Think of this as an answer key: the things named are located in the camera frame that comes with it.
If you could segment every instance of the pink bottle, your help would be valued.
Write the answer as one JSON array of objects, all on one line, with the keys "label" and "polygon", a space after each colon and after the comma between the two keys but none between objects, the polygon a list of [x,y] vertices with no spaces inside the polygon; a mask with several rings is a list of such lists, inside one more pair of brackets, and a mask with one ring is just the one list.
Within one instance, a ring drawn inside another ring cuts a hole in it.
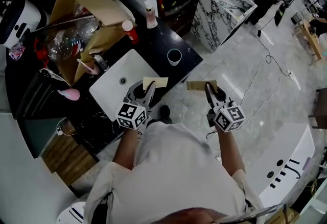
[{"label": "pink bottle", "polygon": [[65,96],[67,99],[70,99],[72,101],[77,101],[80,98],[80,92],[76,89],[67,89],[64,91],[58,90],[58,92],[62,96]]}]

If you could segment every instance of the black marble tabletop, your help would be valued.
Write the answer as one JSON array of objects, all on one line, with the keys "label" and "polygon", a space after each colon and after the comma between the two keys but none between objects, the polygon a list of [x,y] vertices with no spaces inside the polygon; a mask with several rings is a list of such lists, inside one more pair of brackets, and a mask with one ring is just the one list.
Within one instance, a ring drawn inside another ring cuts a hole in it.
[{"label": "black marble tabletop", "polygon": [[[145,24],[141,23],[136,31],[139,36],[137,45],[131,44],[129,38],[125,36],[103,57],[108,65],[112,66],[129,50],[135,49],[160,77],[169,77],[166,88],[156,89],[151,103],[155,105],[170,89],[187,77],[202,58],[161,20],[158,20],[158,26],[153,29],[147,29]],[[174,67],[167,60],[167,52],[173,48],[179,49],[182,53],[180,63]],[[80,90],[81,97],[76,102],[70,102],[67,107],[67,117],[79,133],[75,139],[93,155],[100,152],[124,130],[117,121],[110,121],[89,93],[90,86],[101,75],[93,78],[88,74],[83,75],[74,85],[74,88]]]}]

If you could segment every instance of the brown wooden furniture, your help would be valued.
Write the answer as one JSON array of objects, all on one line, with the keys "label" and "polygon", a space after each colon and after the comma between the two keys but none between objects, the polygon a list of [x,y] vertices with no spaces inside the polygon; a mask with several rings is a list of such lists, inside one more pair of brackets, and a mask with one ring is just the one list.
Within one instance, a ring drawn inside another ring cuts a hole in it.
[{"label": "brown wooden furniture", "polygon": [[316,90],[318,99],[315,102],[313,115],[309,118],[315,118],[318,126],[312,126],[314,129],[327,129],[327,88]]},{"label": "brown wooden furniture", "polygon": [[[67,123],[63,131],[70,135],[75,129]],[[56,135],[43,152],[42,159],[49,170],[56,172],[67,186],[97,163],[84,146],[78,144],[72,136],[66,135]]]},{"label": "brown wooden furniture", "polygon": [[318,38],[316,35],[312,35],[310,33],[309,27],[310,27],[309,22],[306,19],[304,19],[303,24],[300,27],[300,30],[297,31],[294,35],[302,33],[302,35],[307,38],[308,44],[311,46],[311,48],[315,52],[313,55],[315,55],[317,57],[317,61],[324,60],[323,55],[322,55],[322,49],[318,42]]}]

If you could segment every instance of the open cardboard box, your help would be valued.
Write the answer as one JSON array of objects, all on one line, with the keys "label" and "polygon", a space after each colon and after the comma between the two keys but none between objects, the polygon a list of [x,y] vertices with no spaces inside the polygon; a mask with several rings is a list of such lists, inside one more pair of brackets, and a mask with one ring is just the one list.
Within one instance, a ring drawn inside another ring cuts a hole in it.
[{"label": "open cardboard box", "polygon": [[84,74],[84,66],[77,62],[90,62],[93,57],[89,51],[93,48],[103,52],[111,48],[124,37],[125,32],[122,22],[130,17],[112,0],[56,0],[50,16],[50,23],[59,23],[74,17],[74,6],[78,2],[90,11],[99,21],[100,29],[97,30],[83,52],[57,63],[57,67],[64,79],[71,85],[76,83]]}]

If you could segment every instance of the marble counter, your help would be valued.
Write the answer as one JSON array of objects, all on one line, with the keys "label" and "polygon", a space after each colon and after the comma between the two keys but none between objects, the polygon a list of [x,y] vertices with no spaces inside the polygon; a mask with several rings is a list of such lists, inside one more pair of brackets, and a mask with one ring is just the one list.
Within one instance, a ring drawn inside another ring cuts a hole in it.
[{"label": "marble counter", "polygon": [[199,0],[191,33],[214,52],[255,8],[252,0]]}]

